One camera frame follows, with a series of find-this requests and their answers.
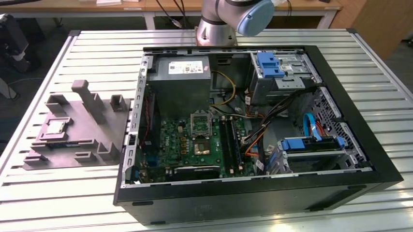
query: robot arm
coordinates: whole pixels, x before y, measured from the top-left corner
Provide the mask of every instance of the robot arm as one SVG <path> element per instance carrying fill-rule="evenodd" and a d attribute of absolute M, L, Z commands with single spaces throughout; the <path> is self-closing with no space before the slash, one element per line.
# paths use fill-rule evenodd
<path fill-rule="evenodd" d="M 274 14 L 271 0 L 205 0 L 197 30 L 201 46 L 235 44 L 235 30 L 255 36 L 265 29 Z"/>

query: metal slotted table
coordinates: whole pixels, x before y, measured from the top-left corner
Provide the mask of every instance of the metal slotted table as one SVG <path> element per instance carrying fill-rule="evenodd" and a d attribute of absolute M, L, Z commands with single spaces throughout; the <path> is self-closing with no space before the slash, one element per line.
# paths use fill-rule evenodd
<path fill-rule="evenodd" d="M 413 96 L 357 34 L 346 30 L 266 30 L 239 45 L 317 45 L 402 173 L 405 181 L 333 211 L 143 227 L 112 205 L 118 166 L 26 171 L 51 93 L 79 100 L 76 79 L 102 99 L 134 98 L 142 49 L 195 45 L 191 30 L 83 31 L 70 36 L 0 158 L 0 231 L 412 231 Z"/>

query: open computer tower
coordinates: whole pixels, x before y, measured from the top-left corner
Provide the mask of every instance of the open computer tower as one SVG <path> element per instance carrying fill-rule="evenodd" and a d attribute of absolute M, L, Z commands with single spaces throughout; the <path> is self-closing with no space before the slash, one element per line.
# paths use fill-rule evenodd
<path fill-rule="evenodd" d="M 144 224 L 330 210 L 402 177 L 316 46 L 146 48 L 114 204 Z"/>

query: green motherboard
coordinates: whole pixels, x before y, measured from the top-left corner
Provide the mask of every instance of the green motherboard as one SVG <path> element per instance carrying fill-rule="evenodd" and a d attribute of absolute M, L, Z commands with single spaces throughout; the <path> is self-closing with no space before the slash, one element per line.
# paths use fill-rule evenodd
<path fill-rule="evenodd" d="M 210 130 L 210 136 L 194 135 L 194 128 Z M 162 121 L 161 151 L 146 155 L 150 182 L 169 181 L 177 167 L 219 167 L 219 178 L 254 176 L 253 161 L 241 152 L 245 136 L 242 118 L 193 118 L 193 123 L 191 119 Z"/>

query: ram slot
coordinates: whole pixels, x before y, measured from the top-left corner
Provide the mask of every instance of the ram slot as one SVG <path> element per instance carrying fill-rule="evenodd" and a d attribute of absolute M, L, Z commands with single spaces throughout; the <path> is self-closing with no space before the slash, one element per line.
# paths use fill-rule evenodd
<path fill-rule="evenodd" d="M 233 131 L 233 140 L 234 140 L 234 154 L 237 157 L 237 167 L 238 170 L 242 170 L 243 168 L 243 161 L 241 160 L 241 152 L 239 152 L 239 142 L 238 142 L 238 137 L 237 137 L 237 131 L 235 131 L 235 125 L 234 125 L 234 121 L 230 120 L 231 122 L 231 131 Z"/>
<path fill-rule="evenodd" d="M 237 152 L 239 153 L 239 149 L 235 149 L 235 144 L 237 144 L 237 134 L 234 135 L 233 133 L 233 120 L 227 119 L 226 121 L 226 140 L 230 148 L 230 154 L 231 154 L 231 161 L 233 161 L 233 166 L 235 170 L 239 169 L 238 165 L 238 158 L 237 158 Z"/>
<path fill-rule="evenodd" d="M 227 140 L 226 134 L 226 120 L 219 121 L 219 135 L 221 135 L 221 145 L 222 145 L 222 152 L 225 157 L 225 167 L 230 173 L 234 173 L 234 166 L 233 166 L 233 158 L 230 153 L 230 144 Z"/>

